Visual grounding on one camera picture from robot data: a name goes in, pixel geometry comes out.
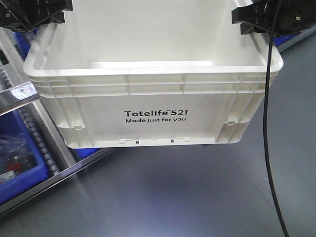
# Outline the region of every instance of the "blue plastic crate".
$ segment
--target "blue plastic crate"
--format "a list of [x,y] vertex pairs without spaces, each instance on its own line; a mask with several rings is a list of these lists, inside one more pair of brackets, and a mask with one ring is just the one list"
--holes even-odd
[[15,178],[0,184],[0,204],[17,196],[35,184],[48,178],[48,169],[17,111],[0,116],[0,135],[18,136],[27,141],[27,148],[33,154],[35,167]]
[[96,153],[100,148],[83,148],[83,149],[75,149],[77,154],[81,158],[87,158],[88,156],[92,155],[93,153]]

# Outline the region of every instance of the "black cable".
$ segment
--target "black cable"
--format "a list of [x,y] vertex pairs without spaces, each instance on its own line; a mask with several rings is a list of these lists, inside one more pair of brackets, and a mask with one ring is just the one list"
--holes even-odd
[[284,236],[289,237],[286,226],[285,226],[285,222],[284,222],[283,217],[282,217],[280,206],[278,204],[275,186],[273,184],[271,167],[270,167],[270,158],[269,158],[269,150],[268,150],[268,133],[267,133],[268,97],[269,97],[269,85],[270,85],[270,73],[271,73],[272,47],[273,47],[275,28],[276,28],[276,24],[277,24],[277,16],[278,16],[278,12],[280,10],[281,4],[282,4],[282,0],[278,0],[276,12],[275,12],[273,24],[272,24],[270,42],[269,42],[267,75],[266,75],[266,86],[265,86],[265,99],[264,99],[264,109],[263,109],[263,140],[264,140],[265,160],[266,160],[268,179],[269,179],[272,198],[273,198],[273,201],[274,201],[274,204],[276,207],[276,213],[277,213],[278,219],[280,221]]

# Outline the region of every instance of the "gray surface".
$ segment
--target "gray surface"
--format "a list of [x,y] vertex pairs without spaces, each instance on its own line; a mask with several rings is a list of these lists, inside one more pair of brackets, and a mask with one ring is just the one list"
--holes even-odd
[[[270,154],[292,237],[316,236],[316,35],[283,53]],[[262,106],[233,145],[124,148],[0,219],[0,236],[281,237]]]

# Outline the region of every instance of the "plastic crate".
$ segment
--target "plastic crate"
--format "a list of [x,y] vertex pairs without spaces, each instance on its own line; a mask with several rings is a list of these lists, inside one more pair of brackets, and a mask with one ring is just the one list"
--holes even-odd
[[33,154],[34,161],[36,162],[35,167],[0,184],[0,204],[2,204],[35,184],[47,179],[48,170],[17,111],[12,111],[0,117],[0,135],[18,136],[25,139],[27,141],[27,148]]
[[234,143],[264,97],[268,36],[231,23],[251,3],[73,0],[24,70],[71,148]]
[[81,158],[87,158],[88,156],[96,153],[98,150],[100,150],[100,148],[75,149]]

